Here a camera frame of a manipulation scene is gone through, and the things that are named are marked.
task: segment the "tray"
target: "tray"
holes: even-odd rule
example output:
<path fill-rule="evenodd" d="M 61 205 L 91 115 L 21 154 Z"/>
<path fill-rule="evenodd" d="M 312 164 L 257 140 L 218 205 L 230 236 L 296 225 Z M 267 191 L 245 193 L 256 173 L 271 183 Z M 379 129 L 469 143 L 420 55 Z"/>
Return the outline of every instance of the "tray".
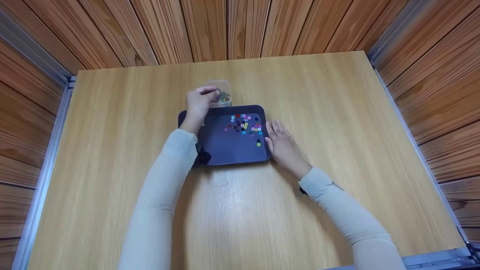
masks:
<path fill-rule="evenodd" d="M 179 126 L 186 115 L 186 110 L 179 114 Z M 259 105 L 210 108 L 198 132 L 198 143 L 212 156 L 207 165 L 269 160 L 265 122 L 265 111 Z"/>

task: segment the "plastic container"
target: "plastic container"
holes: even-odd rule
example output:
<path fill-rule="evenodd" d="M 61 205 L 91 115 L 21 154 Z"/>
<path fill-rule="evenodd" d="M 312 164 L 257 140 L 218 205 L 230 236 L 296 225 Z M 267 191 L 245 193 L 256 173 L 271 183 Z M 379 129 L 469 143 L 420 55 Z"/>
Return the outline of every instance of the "plastic container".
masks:
<path fill-rule="evenodd" d="M 222 97 L 219 97 L 217 102 L 210 103 L 211 108 L 232 106 L 232 90 L 227 80 L 208 81 L 205 83 L 205 86 L 216 86 L 224 93 Z"/>

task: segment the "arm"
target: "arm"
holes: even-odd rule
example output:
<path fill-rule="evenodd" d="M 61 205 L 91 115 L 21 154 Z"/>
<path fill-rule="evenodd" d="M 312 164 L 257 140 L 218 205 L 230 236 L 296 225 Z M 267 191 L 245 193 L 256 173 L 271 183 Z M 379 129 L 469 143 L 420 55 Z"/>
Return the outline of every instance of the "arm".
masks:
<path fill-rule="evenodd" d="M 398 251 L 378 220 L 339 188 L 328 175 L 305 161 L 290 133 L 280 122 L 266 125 L 270 152 L 290 171 L 309 197 L 320 205 L 352 245 L 357 270 L 404 270 Z"/>
<path fill-rule="evenodd" d="M 119 270 L 170 269 L 172 221 L 175 205 L 197 151 L 195 144 L 216 87 L 202 87 L 187 95 L 187 117 L 170 134 L 147 174 L 123 240 Z"/>

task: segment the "arm sleeve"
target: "arm sleeve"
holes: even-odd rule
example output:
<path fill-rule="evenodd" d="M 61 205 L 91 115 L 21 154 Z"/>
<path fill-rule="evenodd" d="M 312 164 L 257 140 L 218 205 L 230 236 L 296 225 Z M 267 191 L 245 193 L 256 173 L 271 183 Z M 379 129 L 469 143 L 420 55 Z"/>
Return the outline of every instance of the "arm sleeve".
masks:
<path fill-rule="evenodd" d="M 357 270 L 405 269 L 383 226 L 324 171 L 313 167 L 299 184 L 350 242 Z"/>
<path fill-rule="evenodd" d="M 197 137 L 177 129 L 148 172 L 133 210 L 119 270 L 167 270 L 171 263 L 175 205 L 197 157 Z"/>

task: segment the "table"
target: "table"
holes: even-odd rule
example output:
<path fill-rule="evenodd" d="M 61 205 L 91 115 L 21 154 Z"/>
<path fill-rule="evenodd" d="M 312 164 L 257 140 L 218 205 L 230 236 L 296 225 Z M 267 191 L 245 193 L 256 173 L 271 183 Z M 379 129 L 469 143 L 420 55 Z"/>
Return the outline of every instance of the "table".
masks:
<path fill-rule="evenodd" d="M 226 79 L 280 119 L 315 166 L 384 225 L 402 256 L 465 246 L 363 51 L 80 71 L 29 269 L 115 269 L 138 192 L 184 110 Z M 323 211 L 274 162 L 192 171 L 173 269 L 352 263 Z"/>

